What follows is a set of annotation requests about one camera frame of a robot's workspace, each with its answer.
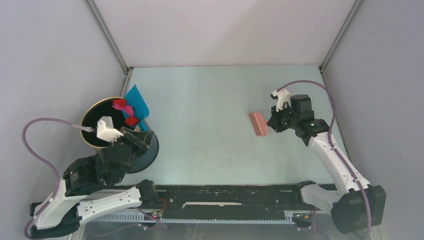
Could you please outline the red paper scrap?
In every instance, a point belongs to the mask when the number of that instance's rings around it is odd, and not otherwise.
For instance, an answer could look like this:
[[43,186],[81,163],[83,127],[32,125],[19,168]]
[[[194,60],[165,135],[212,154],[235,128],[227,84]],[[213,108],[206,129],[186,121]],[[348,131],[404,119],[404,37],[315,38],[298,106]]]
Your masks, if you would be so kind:
[[128,118],[125,119],[125,123],[131,127],[138,125],[139,122],[140,120],[135,116],[129,116]]

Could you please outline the pink hand brush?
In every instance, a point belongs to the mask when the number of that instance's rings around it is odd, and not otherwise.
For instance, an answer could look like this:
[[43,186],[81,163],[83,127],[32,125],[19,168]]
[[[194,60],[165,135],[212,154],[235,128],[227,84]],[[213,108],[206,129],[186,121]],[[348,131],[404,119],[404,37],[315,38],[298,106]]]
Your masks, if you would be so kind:
[[258,112],[248,114],[249,120],[257,137],[265,137],[268,134],[268,125],[263,115]]

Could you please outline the magenta paper scrap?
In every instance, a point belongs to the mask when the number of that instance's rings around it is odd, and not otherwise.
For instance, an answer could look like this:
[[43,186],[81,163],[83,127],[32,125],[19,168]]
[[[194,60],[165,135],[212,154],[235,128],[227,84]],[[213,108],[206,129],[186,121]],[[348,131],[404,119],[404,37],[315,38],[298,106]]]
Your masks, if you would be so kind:
[[134,115],[133,107],[128,105],[127,100],[124,98],[113,99],[112,107],[116,110],[122,111],[130,117]]

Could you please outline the blue plastic dustpan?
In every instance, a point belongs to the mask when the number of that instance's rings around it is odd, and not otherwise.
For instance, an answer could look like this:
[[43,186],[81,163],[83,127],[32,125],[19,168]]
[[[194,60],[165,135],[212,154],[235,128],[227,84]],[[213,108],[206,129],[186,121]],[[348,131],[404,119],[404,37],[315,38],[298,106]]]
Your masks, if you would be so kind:
[[[149,108],[147,106],[147,104],[145,103],[139,89],[137,88],[136,85],[134,85],[123,97],[123,99],[126,99],[127,104],[132,106],[133,110],[134,110],[134,115],[135,117],[137,117],[140,122],[137,125],[142,131],[147,131],[149,130],[149,127],[147,126],[147,124],[145,123],[146,118],[149,116],[150,111]],[[122,112],[125,119],[128,118],[129,116],[126,115],[124,112]]]

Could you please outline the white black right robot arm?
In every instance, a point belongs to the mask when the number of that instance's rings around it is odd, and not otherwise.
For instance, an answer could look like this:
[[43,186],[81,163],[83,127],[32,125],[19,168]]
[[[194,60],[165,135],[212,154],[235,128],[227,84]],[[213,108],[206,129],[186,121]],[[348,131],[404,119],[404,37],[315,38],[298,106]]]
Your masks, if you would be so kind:
[[371,185],[346,159],[326,121],[315,118],[311,98],[307,94],[291,95],[285,90],[273,92],[270,97],[276,105],[271,107],[267,126],[277,133],[294,130],[320,159],[337,190],[333,193],[316,183],[303,185],[291,194],[291,204],[297,209],[317,207],[331,216],[342,234],[380,225],[387,197],[385,190],[380,185]]

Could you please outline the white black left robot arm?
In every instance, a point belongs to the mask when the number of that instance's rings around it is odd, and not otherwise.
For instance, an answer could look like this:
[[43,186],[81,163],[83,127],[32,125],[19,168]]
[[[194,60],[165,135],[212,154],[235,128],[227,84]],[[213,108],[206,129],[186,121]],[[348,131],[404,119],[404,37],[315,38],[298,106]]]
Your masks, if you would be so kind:
[[119,133],[116,140],[96,154],[75,160],[64,171],[56,193],[44,202],[31,204],[33,224],[27,230],[30,239],[65,237],[100,216],[142,205],[156,206],[159,195],[154,182],[147,179],[107,197],[86,199],[121,183],[135,159],[146,154],[156,138],[152,130],[122,127]]

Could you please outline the black gold-rimmed bin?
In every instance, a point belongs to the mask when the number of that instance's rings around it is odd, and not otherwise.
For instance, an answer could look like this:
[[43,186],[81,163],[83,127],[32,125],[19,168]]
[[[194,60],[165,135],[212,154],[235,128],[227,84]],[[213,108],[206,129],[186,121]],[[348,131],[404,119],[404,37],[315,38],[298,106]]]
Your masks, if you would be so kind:
[[[126,117],[123,112],[113,107],[114,102],[122,102],[122,100],[121,97],[106,98],[94,104],[86,112],[82,119],[82,125],[92,128],[92,132],[81,131],[82,139],[86,144],[99,151],[122,136],[119,132],[122,127],[135,132],[142,132],[147,129],[146,127],[139,128],[126,124]],[[132,167],[127,173],[135,174],[147,169],[155,161],[158,153],[159,141],[156,135],[153,135],[147,152],[134,158]]]

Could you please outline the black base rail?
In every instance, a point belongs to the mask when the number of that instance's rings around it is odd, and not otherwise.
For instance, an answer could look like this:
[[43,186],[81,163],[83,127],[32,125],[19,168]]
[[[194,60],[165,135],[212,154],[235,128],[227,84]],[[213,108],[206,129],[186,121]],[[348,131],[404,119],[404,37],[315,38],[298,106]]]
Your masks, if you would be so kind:
[[142,209],[164,209],[163,219],[194,222],[285,222],[288,213],[311,213],[294,185],[136,184]]

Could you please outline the aluminium frame rail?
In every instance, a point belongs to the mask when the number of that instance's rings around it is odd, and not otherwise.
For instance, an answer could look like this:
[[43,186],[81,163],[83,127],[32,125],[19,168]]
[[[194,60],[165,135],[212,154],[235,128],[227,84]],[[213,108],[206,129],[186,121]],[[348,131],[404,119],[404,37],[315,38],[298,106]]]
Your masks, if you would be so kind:
[[168,223],[306,223],[318,208],[329,214],[343,234],[382,222],[386,193],[381,186],[364,192],[339,194],[332,184],[313,182],[273,185],[156,185],[144,180],[136,185],[107,186],[102,197],[81,201],[81,223],[118,216],[135,221],[127,209],[140,208]]

